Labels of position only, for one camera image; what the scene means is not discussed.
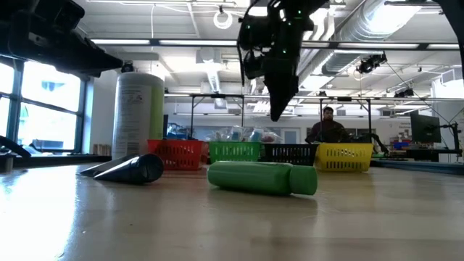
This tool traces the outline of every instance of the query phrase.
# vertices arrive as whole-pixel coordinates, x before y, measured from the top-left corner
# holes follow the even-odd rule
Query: red basket
[[[165,164],[165,170],[198,170],[208,159],[203,141],[148,140],[148,150]]]

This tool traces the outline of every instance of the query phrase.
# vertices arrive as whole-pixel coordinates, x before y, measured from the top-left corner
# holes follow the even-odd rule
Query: window
[[[7,136],[9,99],[0,99],[0,136]]]
[[[13,89],[15,70],[8,65],[0,63],[0,92],[10,94]]]
[[[51,65],[36,62],[24,64],[22,96],[55,105],[73,112],[79,108],[80,79],[58,72]]]
[[[74,149],[76,115],[21,104],[18,143],[39,149]]]

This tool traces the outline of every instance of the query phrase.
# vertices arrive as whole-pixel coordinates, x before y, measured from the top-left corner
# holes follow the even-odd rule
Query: bottle cap
[[[318,174],[310,166],[293,166],[290,170],[290,189],[292,193],[314,195],[318,189]]]

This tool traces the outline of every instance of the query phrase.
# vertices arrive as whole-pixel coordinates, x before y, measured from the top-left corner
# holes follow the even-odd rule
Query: person
[[[305,141],[311,144],[314,141],[337,143],[349,138],[348,132],[342,124],[334,120],[334,109],[325,107],[323,110],[323,121],[314,124],[311,133]]]

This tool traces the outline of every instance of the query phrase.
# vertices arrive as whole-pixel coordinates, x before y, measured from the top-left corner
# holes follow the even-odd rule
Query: wooden table
[[[223,191],[205,171],[147,186],[0,175],[0,260],[463,260],[464,179],[321,173],[315,196]]]

